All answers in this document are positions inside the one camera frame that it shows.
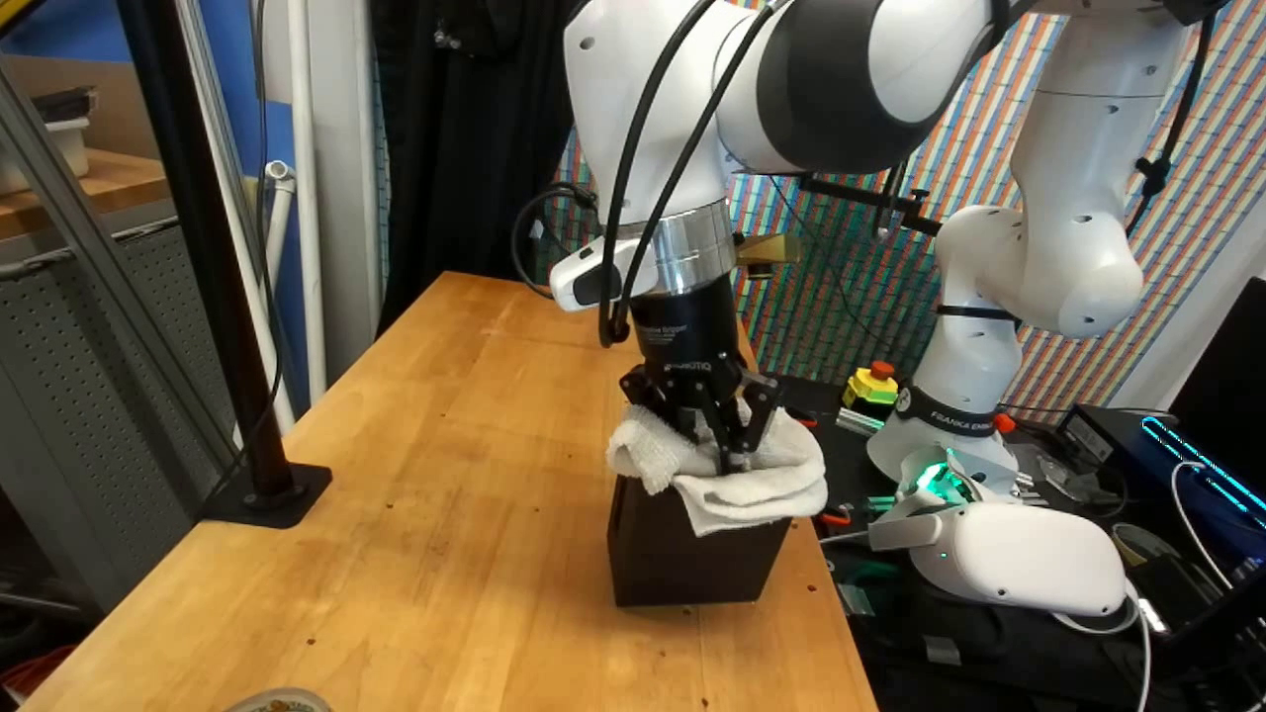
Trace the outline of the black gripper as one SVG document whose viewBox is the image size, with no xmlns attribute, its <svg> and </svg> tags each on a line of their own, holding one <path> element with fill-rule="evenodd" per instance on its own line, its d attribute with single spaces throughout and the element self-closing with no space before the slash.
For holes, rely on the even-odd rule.
<svg viewBox="0 0 1266 712">
<path fill-rule="evenodd" d="M 707 430 L 718 474 L 738 472 L 738 452 L 756 456 L 776 393 L 742 355 L 734 284 L 718 278 L 685 296 L 636 296 L 635 332 L 640 363 L 623 377 L 623 393 L 680 435 Z"/>
</svg>

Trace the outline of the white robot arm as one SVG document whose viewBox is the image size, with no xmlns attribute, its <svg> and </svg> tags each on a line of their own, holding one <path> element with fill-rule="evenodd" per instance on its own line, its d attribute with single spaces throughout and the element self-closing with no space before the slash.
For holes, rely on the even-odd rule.
<svg viewBox="0 0 1266 712">
<path fill-rule="evenodd" d="M 598 178 L 602 235 L 552 269 L 564 310 L 606 339 L 688 336 L 723 361 L 734 302 L 728 165 L 876 176 L 909 160 L 1008 29 L 1065 25 L 1015 150 L 1021 202 L 964 207 L 939 228 L 939 319 L 879 472 L 921 447 L 1007 474 L 994 427 L 1024 323 L 1071 339 L 1128 319 L 1143 269 L 1124 214 L 1165 161 L 1143 150 L 1170 62 L 1228 0 L 591 0 L 564 31 L 566 91 Z"/>
</svg>

